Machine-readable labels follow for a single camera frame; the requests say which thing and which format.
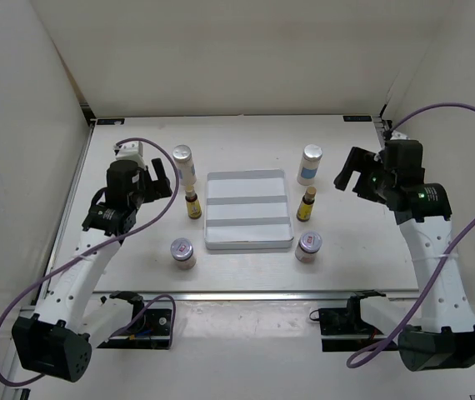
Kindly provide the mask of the tall jar silver lid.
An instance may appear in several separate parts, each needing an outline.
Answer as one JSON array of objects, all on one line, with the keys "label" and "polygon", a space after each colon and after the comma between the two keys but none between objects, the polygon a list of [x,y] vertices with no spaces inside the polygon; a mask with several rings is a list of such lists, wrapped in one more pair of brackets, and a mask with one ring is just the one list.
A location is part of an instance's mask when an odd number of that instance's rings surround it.
[{"label": "tall jar silver lid", "polygon": [[323,157],[323,150],[316,144],[308,144],[302,150],[302,158],[297,173],[297,182],[303,186],[314,183],[319,164]]},{"label": "tall jar silver lid", "polygon": [[172,157],[178,170],[180,184],[185,187],[193,186],[197,177],[191,148],[184,144],[177,145],[172,151]]}]

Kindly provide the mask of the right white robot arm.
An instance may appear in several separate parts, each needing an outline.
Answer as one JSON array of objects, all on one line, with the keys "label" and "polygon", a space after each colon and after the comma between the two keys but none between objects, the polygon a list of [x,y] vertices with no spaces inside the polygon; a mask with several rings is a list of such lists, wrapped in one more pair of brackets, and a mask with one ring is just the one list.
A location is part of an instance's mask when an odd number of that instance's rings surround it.
[{"label": "right white robot arm", "polygon": [[373,153],[353,147],[334,180],[345,190],[353,173],[353,192],[381,203],[394,213],[407,244],[419,296],[408,312],[399,312],[386,297],[352,297],[359,317],[386,334],[346,361],[355,369],[396,343],[404,366],[413,372],[470,368],[475,364],[475,315],[463,288],[453,250],[452,209],[445,188],[426,183],[423,148],[415,142],[388,144]]}]

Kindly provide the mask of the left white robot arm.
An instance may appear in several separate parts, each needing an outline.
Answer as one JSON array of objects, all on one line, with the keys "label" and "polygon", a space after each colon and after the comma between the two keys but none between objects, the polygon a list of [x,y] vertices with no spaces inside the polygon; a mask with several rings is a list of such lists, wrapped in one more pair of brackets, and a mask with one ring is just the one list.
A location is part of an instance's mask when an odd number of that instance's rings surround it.
[{"label": "left white robot arm", "polygon": [[18,317],[12,339],[22,367],[75,383],[88,368],[93,349],[109,338],[148,330],[147,305],[135,292],[118,291],[100,308],[84,312],[108,263],[135,232],[144,203],[174,200],[170,181],[159,158],[151,161],[154,176],[142,157],[117,157],[107,169],[105,187],[92,198],[72,259],[54,271],[58,278],[31,317]]}]

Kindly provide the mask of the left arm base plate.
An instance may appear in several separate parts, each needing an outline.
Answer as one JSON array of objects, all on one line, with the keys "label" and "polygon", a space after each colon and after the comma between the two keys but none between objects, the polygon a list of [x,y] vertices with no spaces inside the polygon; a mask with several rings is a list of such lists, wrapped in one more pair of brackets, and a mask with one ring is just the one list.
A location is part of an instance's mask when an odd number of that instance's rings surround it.
[{"label": "left arm base plate", "polygon": [[140,312],[142,315],[128,329],[102,342],[97,348],[139,350],[171,348],[177,311],[177,304],[171,295],[160,294],[147,302],[142,295],[128,291],[116,291],[108,297],[101,297],[102,303],[112,299],[131,305],[132,318]]}]

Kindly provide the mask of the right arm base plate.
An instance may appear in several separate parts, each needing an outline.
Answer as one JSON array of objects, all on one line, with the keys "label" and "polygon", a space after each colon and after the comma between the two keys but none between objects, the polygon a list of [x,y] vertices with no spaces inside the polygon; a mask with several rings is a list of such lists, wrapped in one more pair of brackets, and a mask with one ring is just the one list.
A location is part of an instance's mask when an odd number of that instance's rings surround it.
[{"label": "right arm base plate", "polygon": [[309,313],[319,323],[324,353],[356,352],[383,340],[405,310],[378,291],[355,292],[342,307],[322,307]]}]

